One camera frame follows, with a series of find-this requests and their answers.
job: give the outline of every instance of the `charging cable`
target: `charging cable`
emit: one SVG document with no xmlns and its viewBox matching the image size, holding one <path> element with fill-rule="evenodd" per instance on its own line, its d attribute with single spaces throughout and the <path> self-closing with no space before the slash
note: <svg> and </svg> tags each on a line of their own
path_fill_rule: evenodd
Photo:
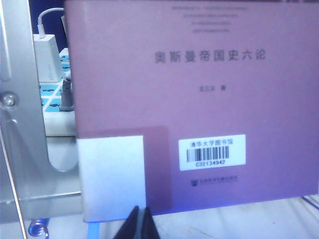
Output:
<svg viewBox="0 0 319 239">
<path fill-rule="evenodd" d="M 64 8 L 62 8 L 62 7 L 54 7 L 54 8 L 47 9 L 47 10 L 43 11 L 42 13 L 40 13 L 40 15 L 38 17 L 38 30 L 39 30 L 40 38 L 45 38 L 44 27 L 43 27 L 43 24 L 42 24 L 42 17 L 44 15 L 46 15 L 47 13 L 53 12 L 53 11 L 64 11 Z"/>
</svg>

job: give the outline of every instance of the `white sticker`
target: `white sticker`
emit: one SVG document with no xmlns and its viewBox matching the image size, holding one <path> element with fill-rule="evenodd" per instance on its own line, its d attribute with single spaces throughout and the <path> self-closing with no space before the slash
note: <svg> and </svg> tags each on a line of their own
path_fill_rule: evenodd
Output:
<svg viewBox="0 0 319 239">
<path fill-rule="evenodd" d="M 146 207 L 142 135 L 77 139 L 85 222 L 126 218 Z"/>
<path fill-rule="evenodd" d="M 246 164 L 246 135 L 228 135 L 178 141 L 181 171 Z"/>
</svg>

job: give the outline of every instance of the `purple book cover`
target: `purple book cover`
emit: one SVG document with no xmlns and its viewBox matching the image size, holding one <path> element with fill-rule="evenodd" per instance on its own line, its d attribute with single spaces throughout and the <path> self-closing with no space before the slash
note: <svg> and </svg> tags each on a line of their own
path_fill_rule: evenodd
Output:
<svg viewBox="0 0 319 239">
<path fill-rule="evenodd" d="M 319 4 L 65 7 L 85 221 L 318 192 Z"/>
</svg>

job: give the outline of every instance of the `charger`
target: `charger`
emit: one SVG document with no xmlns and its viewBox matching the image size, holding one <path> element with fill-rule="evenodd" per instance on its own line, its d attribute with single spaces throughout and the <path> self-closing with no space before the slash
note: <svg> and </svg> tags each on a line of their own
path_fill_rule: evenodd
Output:
<svg viewBox="0 0 319 239">
<path fill-rule="evenodd" d="M 59 82 L 63 70 L 55 36 L 46 34 L 41 38 L 34 34 L 33 42 L 39 82 Z"/>
</svg>

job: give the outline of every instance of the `bolt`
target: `bolt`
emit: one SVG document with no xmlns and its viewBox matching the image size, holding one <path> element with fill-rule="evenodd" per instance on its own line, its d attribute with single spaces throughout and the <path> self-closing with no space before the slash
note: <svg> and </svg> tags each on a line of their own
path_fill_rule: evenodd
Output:
<svg viewBox="0 0 319 239">
<path fill-rule="evenodd" d="M 15 95 L 13 95 L 11 93 L 7 93 L 7 94 L 3 95 L 1 101 L 2 101 L 2 106 L 5 109 L 10 109 L 13 106 L 15 106 L 15 104 L 16 104 Z"/>
</svg>

